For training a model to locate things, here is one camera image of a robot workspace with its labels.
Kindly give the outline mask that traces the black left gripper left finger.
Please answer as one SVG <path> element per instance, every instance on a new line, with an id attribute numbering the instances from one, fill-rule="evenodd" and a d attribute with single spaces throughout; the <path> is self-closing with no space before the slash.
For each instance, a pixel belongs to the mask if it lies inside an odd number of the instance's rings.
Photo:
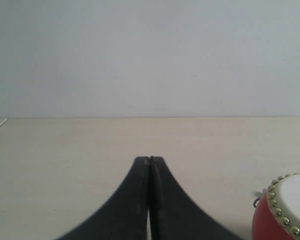
<path id="1" fill-rule="evenodd" d="M 146 240 L 149 158 L 136 157 L 112 196 L 60 240 Z"/>

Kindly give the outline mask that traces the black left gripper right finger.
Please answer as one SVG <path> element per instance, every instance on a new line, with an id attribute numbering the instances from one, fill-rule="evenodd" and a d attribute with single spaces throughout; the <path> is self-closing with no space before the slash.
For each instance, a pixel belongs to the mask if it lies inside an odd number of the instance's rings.
<path id="1" fill-rule="evenodd" d="M 165 160 L 149 158 L 148 209 L 153 240 L 239 240 L 182 189 Z"/>

